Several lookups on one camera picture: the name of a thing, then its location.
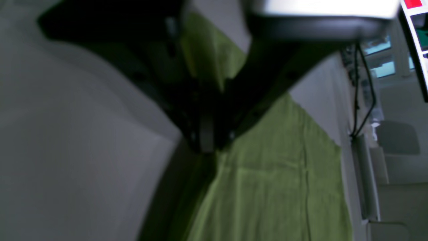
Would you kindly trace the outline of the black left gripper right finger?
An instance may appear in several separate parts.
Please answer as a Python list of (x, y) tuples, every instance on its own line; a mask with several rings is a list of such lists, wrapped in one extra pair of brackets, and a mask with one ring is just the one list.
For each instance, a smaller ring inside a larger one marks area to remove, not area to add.
[(273, 103), (330, 54), (377, 37), (389, 18), (369, 16), (247, 17), (246, 61), (228, 79), (214, 115), (214, 146), (223, 149), (256, 125)]

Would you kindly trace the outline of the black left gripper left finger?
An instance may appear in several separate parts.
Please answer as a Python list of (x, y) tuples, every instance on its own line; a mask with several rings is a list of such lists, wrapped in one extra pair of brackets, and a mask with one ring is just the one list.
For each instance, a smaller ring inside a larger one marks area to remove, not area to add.
[(199, 153), (214, 151), (202, 82), (191, 75), (181, 35), (188, 0), (60, 0), (37, 19), (50, 40), (88, 50), (122, 73)]

